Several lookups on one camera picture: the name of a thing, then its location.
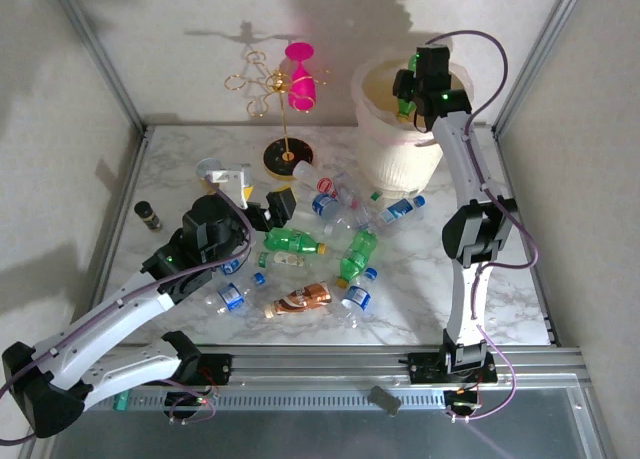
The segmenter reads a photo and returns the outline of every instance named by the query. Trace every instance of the white marble floor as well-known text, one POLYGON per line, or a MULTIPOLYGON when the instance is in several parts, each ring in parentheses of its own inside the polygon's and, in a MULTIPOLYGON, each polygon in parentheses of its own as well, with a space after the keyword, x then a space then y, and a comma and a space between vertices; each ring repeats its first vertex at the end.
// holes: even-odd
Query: white marble floor
MULTIPOLYGON (((330 172, 348 170, 371 193, 357 170, 354 157, 357 131, 350 127, 291 127, 290 135, 307 140, 314 148, 320 167, 330 172)), ((250 163, 256 188, 251 199, 262 201, 282 185, 262 166, 262 152, 281 137, 280 127, 261 126, 162 126, 153 133, 138 177, 132 205, 148 201, 164 224, 159 233, 149 232, 132 208, 119 241, 107 296, 133 273, 153 252, 181 227, 184 212, 205 193, 195 175, 195 166, 205 157, 222 163, 250 163)), ((494 177, 502 174, 488 130, 477 131, 483 152, 494 177)), ((293 182, 298 198, 293 227, 320 236, 319 220, 311 211, 312 192, 293 182)), ((381 238, 370 264, 378 269, 379 280, 368 314, 356 329, 341 326, 331 308, 268 320, 263 305, 305 284, 301 281, 267 276, 269 288, 238 314, 218 316, 204 303, 215 291, 214 279, 177 307, 150 321, 127 338, 127 343, 146 343, 166 331, 182 330, 196 344, 303 344, 303 345, 417 345, 439 344, 451 307, 452 273, 450 260, 441 244, 441 229, 456 211, 456 198, 446 161, 441 161, 429 186, 426 214, 420 227, 381 238)), ((261 248, 264 233, 256 233, 261 248)), ((327 241, 333 254, 317 260, 312 278, 333 281, 339 270, 340 254, 348 242, 327 241)), ((524 261, 519 235, 512 229, 501 253, 504 262, 524 261)), ((549 344, 545 322, 528 271, 493 272, 489 283, 486 330, 500 344, 549 344)))

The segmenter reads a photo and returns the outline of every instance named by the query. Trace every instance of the white wall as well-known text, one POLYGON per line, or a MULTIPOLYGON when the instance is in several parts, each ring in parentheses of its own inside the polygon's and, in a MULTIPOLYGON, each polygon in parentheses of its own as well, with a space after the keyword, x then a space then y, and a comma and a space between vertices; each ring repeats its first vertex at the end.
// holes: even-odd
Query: white wall
MULTIPOLYGON (((56 0, 0 0, 0 351, 86 303, 129 126, 56 0)), ((8 395, 2 438, 25 434, 8 395)), ((0 448, 1 458, 19 447, 0 448)))
POLYGON ((622 459, 640 457, 640 0, 580 0, 503 149, 622 459))
MULTIPOLYGON (((508 90, 555 0, 81 1, 151 122, 246 122, 250 99, 227 91, 224 79, 243 69, 250 47, 267 52, 276 66, 288 41, 300 38, 316 47, 310 66, 328 67, 333 76, 320 88, 317 108, 293 121, 351 124, 349 81, 356 66, 385 47, 415 50, 434 33, 475 28, 495 34, 511 61, 508 90)), ((454 45, 453 60, 467 67, 478 106, 500 81, 498 53, 477 38, 456 38, 454 45)), ((491 122, 502 100, 480 120, 491 122)), ((277 102, 273 106, 270 117, 256 120, 278 123, 277 102)))

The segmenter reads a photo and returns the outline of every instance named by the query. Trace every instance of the blue bottle label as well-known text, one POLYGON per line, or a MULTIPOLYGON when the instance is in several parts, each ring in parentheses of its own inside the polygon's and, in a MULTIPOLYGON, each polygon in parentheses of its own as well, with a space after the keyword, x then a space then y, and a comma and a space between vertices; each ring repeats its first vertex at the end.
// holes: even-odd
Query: blue bottle label
POLYGON ((371 300, 371 294, 361 287, 351 286, 344 298, 348 301, 355 302, 364 311, 371 300))
POLYGON ((238 291, 238 288, 234 286, 233 283, 220 289, 218 294, 230 311, 244 303, 244 297, 242 297, 242 294, 240 294, 240 291, 238 291))
POLYGON ((406 199, 396 202, 393 206, 387 207, 380 213, 380 218, 385 224, 391 224, 405 214, 413 211, 413 206, 406 199))
POLYGON ((313 212, 315 212, 320 217, 322 217, 322 211, 324 210, 325 206, 330 202, 338 202, 338 201, 335 200, 333 197, 331 197, 329 194, 318 194, 316 198, 313 200, 313 202, 311 203, 313 212))
POLYGON ((226 264, 223 264, 222 266, 220 266, 220 269, 222 270, 222 273, 225 276, 233 274, 239 268, 240 268, 240 261, 238 259, 236 259, 234 261, 231 261, 231 262, 227 262, 226 264))

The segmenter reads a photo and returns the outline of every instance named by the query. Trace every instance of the white plastic bucket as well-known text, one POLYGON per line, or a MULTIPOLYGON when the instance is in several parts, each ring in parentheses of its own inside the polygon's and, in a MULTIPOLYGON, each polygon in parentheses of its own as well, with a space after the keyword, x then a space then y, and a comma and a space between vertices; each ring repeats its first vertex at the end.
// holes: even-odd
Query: white plastic bucket
MULTIPOLYGON (((431 132, 418 132, 412 122, 402 123, 396 118, 398 102, 391 94, 393 81, 398 70, 407 68, 412 54, 415 51, 380 55, 358 67, 351 80, 360 130, 358 165, 374 188, 392 199, 422 191, 442 158, 431 132)), ((452 87, 464 87, 471 100, 473 86, 466 70, 453 63, 449 68, 452 87)))

